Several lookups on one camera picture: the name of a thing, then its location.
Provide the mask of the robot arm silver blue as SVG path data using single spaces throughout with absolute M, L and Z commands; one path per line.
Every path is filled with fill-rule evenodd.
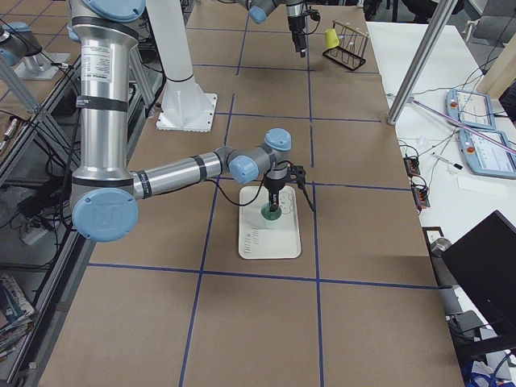
M 263 23 L 279 5 L 285 5 L 287 23 L 295 52 L 301 58 L 306 56 L 306 19 L 310 17 L 313 20 L 319 20 L 317 10 L 307 6 L 305 1 L 236 0 L 235 2 L 245 8 L 248 15 L 257 24 Z
M 136 21 L 150 19 L 164 70 L 158 126 L 209 131 L 217 104 L 196 82 L 178 1 L 72 1 L 73 33 L 81 44 L 81 163 L 72 175 L 70 205 L 76 230 L 94 242 L 126 236 L 139 217 L 138 202 L 230 173 L 241 184 L 260 175 L 277 177 L 291 149 L 282 128 L 269 130 L 250 150 L 222 147 L 154 169 L 127 167 L 131 56 L 139 35 Z

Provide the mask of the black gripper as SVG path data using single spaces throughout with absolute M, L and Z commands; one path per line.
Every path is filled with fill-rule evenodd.
M 274 169 L 268 172 L 264 178 L 264 187 L 268 191 L 268 206 L 272 212 L 279 208 L 278 194 L 285 187 L 287 180 L 287 169 Z
M 287 20 L 289 30 L 292 33 L 296 53 L 300 57 L 306 56 L 306 17 L 310 14 L 310 8 L 306 5 L 287 5 Z

